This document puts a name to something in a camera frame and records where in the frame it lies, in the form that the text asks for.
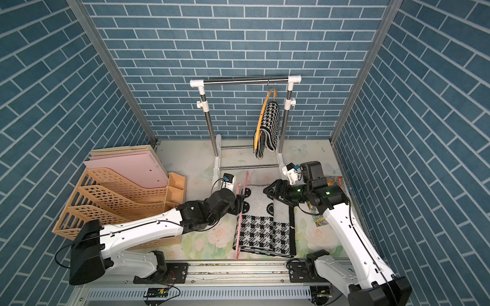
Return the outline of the smiley plaid black white scarf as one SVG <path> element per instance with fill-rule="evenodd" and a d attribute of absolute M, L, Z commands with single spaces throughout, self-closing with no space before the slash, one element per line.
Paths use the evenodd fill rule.
<path fill-rule="evenodd" d="M 242 207 L 240 253 L 293 258 L 296 256 L 294 210 L 269 199 L 263 186 L 248 186 Z M 236 247 L 236 233 L 233 250 Z"/>

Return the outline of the orange clothes hanger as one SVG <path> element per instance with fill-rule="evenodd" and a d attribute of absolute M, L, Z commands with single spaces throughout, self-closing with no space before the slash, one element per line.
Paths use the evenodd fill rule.
<path fill-rule="evenodd" d="M 256 131 L 255 131 L 254 142 L 253 142 L 253 149 L 254 149 L 255 152 L 258 150 L 258 147 L 259 147 L 260 128 L 261 128 L 261 125 L 262 125 L 262 120 L 263 120 L 263 117 L 264 117 L 265 109 L 266 109 L 266 106 L 268 104 L 268 101 L 269 101 L 269 98 L 270 98 L 271 95 L 273 95 L 273 98 L 276 99 L 276 97 L 277 97 L 277 90 L 275 88 L 272 88 L 272 89 L 270 89 L 268 91 L 267 96 L 265 97 L 264 102 L 263 102 L 263 106 L 262 106 L 262 109 L 261 109 L 261 112 L 260 112 L 259 121 L 258 121 L 258 124 L 257 124 L 257 127 L 256 127 Z"/>

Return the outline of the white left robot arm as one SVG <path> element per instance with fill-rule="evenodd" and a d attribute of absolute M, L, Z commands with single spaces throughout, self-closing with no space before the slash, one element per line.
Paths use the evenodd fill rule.
<path fill-rule="evenodd" d="M 165 256 L 160 251 L 142 254 L 130 248 L 161 238 L 205 232 L 226 214 L 242 212 L 244 195 L 229 188 L 215 191 L 205 200 L 187 201 L 165 213 L 129 223 L 102 226 L 86 223 L 70 248 L 69 283 L 91 283 L 105 274 L 134 275 L 148 283 L 167 279 Z"/>

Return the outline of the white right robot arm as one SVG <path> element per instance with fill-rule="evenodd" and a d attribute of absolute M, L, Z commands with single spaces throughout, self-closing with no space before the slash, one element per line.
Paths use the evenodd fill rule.
<path fill-rule="evenodd" d="M 406 305 L 412 293 L 407 278 L 397 276 L 377 253 L 352 212 L 350 200 L 338 185 L 329 185 L 319 161 L 288 164 L 287 179 L 278 179 L 263 192 L 290 207 L 316 207 L 338 236 L 352 270 L 335 262 L 325 250 L 306 258 L 310 275 L 328 280 L 350 305 Z"/>

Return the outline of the pink clothes hanger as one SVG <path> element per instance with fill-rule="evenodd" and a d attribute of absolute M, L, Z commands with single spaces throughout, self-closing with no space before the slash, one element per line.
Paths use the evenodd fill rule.
<path fill-rule="evenodd" d="M 236 189 L 236 195 L 245 195 L 245 189 L 248 187 L 249 181 L 250 181 L 249 171 L 246 171 L 244 187 L 241 188 L 241 183 L 238 183 L 238 186 Z M 241 212 L 237 218 L 236 247 L 235 247 L 235 254 L 234 254 L 235 260 L 239 259 L 239 254 L 240 254 L 239 241 L 240 241 L 240 237 L 241 237 L 241 223 L 242 223 L 242 210 L 241 210 Z"/>

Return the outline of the houndstooth black white scarf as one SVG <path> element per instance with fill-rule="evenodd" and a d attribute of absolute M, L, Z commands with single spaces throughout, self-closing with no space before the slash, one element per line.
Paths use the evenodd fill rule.
<path fill-rule="evenodd" d="M 277 148 L 279 133 L 279 105 L 268 102 L 260 128 L 259 147 L 255 153 L 257 159 L 264 157 L 265 150 L 274 152 Z"/>

